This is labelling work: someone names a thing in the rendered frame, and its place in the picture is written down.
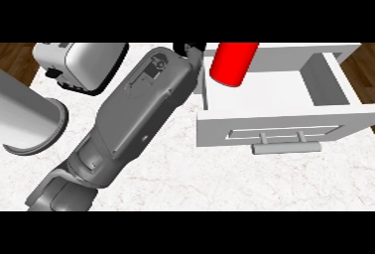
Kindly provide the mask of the white and black toaster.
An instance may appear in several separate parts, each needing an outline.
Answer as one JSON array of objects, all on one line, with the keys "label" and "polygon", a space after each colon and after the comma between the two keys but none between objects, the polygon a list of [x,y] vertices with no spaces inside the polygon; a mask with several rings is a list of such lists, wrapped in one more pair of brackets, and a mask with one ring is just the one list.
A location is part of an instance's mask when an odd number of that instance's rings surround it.
[{"label": "white and black toaster", "polygon": [[99,95],[118,71],[129,43],[37,43],[33,56],[62,89]]}]

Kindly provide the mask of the white open drawer box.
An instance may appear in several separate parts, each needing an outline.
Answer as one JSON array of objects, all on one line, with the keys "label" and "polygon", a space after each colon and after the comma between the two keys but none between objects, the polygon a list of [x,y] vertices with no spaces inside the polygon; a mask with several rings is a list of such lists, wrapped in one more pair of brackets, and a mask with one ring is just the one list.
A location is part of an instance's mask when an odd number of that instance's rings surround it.
[{"label": "white open drawer box", "polygon": [[208,110],[349,105],[346,80],[333,53],[313,54],[300,70],[248,72],[239,87],[206,77]]}]

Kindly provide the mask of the red can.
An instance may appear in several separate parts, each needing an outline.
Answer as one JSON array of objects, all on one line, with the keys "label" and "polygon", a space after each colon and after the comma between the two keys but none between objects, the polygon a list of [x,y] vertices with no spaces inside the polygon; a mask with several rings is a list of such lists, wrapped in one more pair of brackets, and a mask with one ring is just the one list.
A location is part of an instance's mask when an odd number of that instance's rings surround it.
[{"label": "red can", "polygon": [[259,43],[220,43],[210,76],[229,87],[239,87],[257,52]]}]

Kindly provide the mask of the white cabinet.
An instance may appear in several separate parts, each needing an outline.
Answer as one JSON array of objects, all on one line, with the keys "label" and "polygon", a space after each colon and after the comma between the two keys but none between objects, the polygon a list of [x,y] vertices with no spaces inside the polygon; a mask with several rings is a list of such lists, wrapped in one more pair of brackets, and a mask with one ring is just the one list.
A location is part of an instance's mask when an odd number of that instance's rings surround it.
[{"label": "white cabinet", "polygon": [[344,62],[361,43],[260,43],[248,72],[300,70],[315,54],[333,53]]}]

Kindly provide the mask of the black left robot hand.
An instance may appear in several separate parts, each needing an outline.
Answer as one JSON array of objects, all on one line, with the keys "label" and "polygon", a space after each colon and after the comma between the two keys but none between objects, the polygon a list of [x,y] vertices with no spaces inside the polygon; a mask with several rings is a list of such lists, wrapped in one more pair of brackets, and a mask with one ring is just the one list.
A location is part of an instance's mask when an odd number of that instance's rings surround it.
[{"label": "black left robot hand", "polygon": [[182,57],[188,57],[188,52],[192,48],[197,48],[201,52],[206,51],[207,44],[206,43],[175,43],[173,51]]}]

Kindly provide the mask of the grey cylindrical pot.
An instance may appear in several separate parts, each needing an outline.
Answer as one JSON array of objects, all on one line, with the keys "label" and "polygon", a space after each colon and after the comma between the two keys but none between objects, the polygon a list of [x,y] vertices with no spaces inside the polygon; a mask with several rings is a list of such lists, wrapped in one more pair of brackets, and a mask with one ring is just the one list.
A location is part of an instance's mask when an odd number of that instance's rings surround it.
[{"label": "grey cylindrical pot", "polygon": [[59,140],[70,111],[0,69],[0,145],[20,156],[43,152]]}]

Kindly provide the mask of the white drawer front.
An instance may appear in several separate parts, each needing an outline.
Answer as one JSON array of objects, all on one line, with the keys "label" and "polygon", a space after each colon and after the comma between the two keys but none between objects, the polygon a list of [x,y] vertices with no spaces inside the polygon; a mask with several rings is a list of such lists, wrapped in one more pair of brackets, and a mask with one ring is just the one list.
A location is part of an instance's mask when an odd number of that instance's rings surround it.
[{"label": "white drawer front", "polygon": [[299,106],[275,109],[206,110],[197,116],[197,146],[337,141],[375,125],[375,104]]}]

